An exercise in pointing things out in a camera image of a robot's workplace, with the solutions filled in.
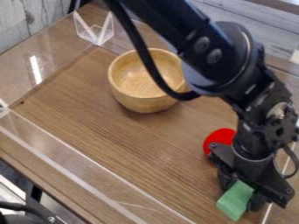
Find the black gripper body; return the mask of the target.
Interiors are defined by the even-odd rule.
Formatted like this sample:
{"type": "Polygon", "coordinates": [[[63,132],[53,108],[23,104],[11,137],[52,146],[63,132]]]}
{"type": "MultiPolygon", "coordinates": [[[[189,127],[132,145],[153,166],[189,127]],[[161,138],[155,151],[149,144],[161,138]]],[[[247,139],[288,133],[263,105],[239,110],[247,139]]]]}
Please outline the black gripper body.
{"type": "Polygon", "coordinates": [[[253,188],[253,192],[267,196],[267,203],[273,202],[285,208],[295,196],[295,189],[277,173],[273,157],[248,159],[236,152],[232,146],[221,143],[211,143],[209,149],[208,158],[216,167],[228,167],[235,172],[236,181],[243,181],[253,188]]]}

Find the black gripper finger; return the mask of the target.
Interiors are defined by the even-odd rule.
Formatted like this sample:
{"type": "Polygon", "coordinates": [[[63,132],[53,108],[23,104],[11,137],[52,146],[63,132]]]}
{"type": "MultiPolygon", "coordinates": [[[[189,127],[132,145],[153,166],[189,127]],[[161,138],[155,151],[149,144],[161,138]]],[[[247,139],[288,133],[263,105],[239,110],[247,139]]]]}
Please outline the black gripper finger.
{"type": "Polygon", "coordinates": [[[217,167],[219,187],[227,191],[236,182],[235,172],[225,166],[217,167]]]}
{"type": "Polygon", "coordinates": [[[248,201],[248,210],[252,212],[257,212],[263,208],[265,203],[267,196],[264,196],[260,192],[253,192],[248,201]]]}

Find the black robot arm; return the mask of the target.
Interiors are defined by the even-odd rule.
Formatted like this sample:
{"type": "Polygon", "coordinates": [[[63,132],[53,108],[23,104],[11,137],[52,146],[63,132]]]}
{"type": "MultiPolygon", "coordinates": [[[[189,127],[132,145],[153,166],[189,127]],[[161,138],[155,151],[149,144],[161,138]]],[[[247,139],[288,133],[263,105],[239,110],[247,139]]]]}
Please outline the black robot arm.
{"type": "Polygon", "coordinates": [[[237,115],[233,136],[208,145],[217,167],[219,185],[231,191],[236,183],[252,190],[245,209],[271,202],[285,207],[295,196],[288,175],[276,167],[276,154],[299,141],[292,95],[265,65],[264,47],[237,23],[215,22],[189,0],[111,0],[144,67],[159,88],[175,99],[219,97],[237,115]],[[137,15],[176,50],[187,66],[189,91],[171,89],[131,16],[137,15]]]}

